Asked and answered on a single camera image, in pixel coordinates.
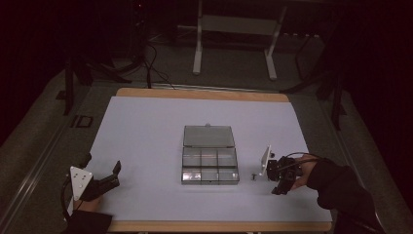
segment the clear plastic container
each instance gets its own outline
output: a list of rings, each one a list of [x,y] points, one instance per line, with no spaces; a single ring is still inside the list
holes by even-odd
[[[229,126],[186,126],[182,184],[235,185],[240,181],[232,129]]]

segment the black tripod leg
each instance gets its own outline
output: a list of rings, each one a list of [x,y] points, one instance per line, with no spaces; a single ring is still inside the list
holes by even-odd
[[[337,77],[335,79],[336,87],[334,91],[334,100],[333,100],[333,109],[331,111],[331,120],[336,130],[340,131],[339,117],[340,117],[340,108],[341,108],[341,95],[343,93],[344,74],[340,73],[336,77]]]
[[[66,106],[64,108],[64,115],[68,115],[73,106],[73,69],[72,69],[72,58],[68,58],[65,65],[65,102]]]

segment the robotic arm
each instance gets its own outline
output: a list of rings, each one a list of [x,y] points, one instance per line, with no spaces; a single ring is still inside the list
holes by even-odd
[[[303,172],[301,171],[300,164],[318,161],[320,159],[311,159],[301,162],[296,162],[293,158],[289,156],[293,154],[304,154],[302,152],[288,154],[282,156],[279,160],[273,159],[275,154],[271,151],[271,145],[267,147],[262,159],[261,159],[261,170],[260,175],[267,174],[267,178],[271,181],[276,181],[279,183],[272,191],[273,194],[286,195],[294,184],[298,176],[302,176]]]
[[[86,168],[91,159],[92,155],[88,154],[85,162],[81,163],[79,168],[70,167],[70,175],[66,178],[66,181],[62,186],[60,202],[63,208],[63,215],[66,220],[70,218],[70,215],[65,206],[64,192],[69,183],[72,184],[73,199],[75,201],[82,200],[87,202],[98,198],[99,196],[120,185],[118,179],[118,174],[122,168],[120,161],[116,163],[112,171],[112,175],[109,175],[101,180],[97,180],[94,179],[94,175],[92,173],[83,170]]]

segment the wooden table edge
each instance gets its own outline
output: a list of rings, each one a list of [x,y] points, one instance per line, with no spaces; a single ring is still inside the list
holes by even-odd
[[[331,222],[112,221],[109,231],[127,232],[271,232],[328,231]]]
[[[157,90],[157,89],[139,89],[139,88],[121,88],[118,90],[116,97],[190,98],[190,99],[220,99],[220,100],[289,102],[288,97],[283,94],[230,92],[230,91]]]

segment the metal stand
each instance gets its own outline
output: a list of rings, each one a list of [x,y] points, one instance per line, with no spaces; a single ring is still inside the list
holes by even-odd
[[[267,62],[269,78],[271,80],[276,80],[277,73],[274,67],[272,55],[280,35],[280,30],[282,28],[282,22],[285,17],[286,10],[287,7],[283,6],[278,20],[219,17],[203,15],[203,0],[199,0],[197,48],[195,50],[193,68],[194,75],[201,74],[201,63],[203,56],[202,33],[203,30],[208,30],[272,36],[271,45],[264,51],[264,56]]]

